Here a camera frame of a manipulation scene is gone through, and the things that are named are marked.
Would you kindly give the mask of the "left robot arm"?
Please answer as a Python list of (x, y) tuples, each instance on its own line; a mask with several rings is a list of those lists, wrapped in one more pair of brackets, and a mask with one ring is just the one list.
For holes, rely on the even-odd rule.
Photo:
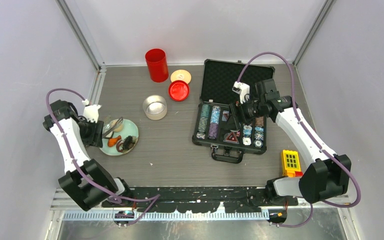
[(59, 186), (84, 211), (107, 199), (128, 207), (134, 197), (127, 183), (113, 178), (87, 153), (87, 147), (103, 147), (104, 123), (99, 120), (99, 104), (89, 104), (88, 100), (83, 103), (83, 115), (69, 101), (47, 103), (49, 115), (44, 117), (43, 126), (57, 140), (64, 161)]

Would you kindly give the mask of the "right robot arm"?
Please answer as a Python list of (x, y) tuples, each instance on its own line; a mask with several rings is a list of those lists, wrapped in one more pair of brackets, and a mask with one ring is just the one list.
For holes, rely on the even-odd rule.
[(280, 95), (273, 79), (257, 82), (254, 95), (250, 89), (243, 82), (233, 84), (232, 91), (239, 95), (233, 104), (236, 121), (248, 125), (259, 117), (270, 118), (287, 134), (306, 165), (302, 176), (269, 180), (265, 192), (267, 202), (279, 205), (286, 196), (291, 196), (313, 204), (345, 194), (352, 165), (349, 157), (338, 155), (317, 136), (293, 98)]

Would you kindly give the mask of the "beige dumpling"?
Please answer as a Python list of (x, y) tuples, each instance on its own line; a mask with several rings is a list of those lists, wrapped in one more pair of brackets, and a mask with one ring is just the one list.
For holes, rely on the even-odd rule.
[(123, 130), (124, 126), (123, 126), (123, 122), (124, 120), (123, 119), (115, 119), (115, 120), (112, 120), (110, 123), (109, 123), (109, 126), (110, 126), (110, 129), (112, 132), (115, 132), (115, 133), (118, 133), (120, 131)]

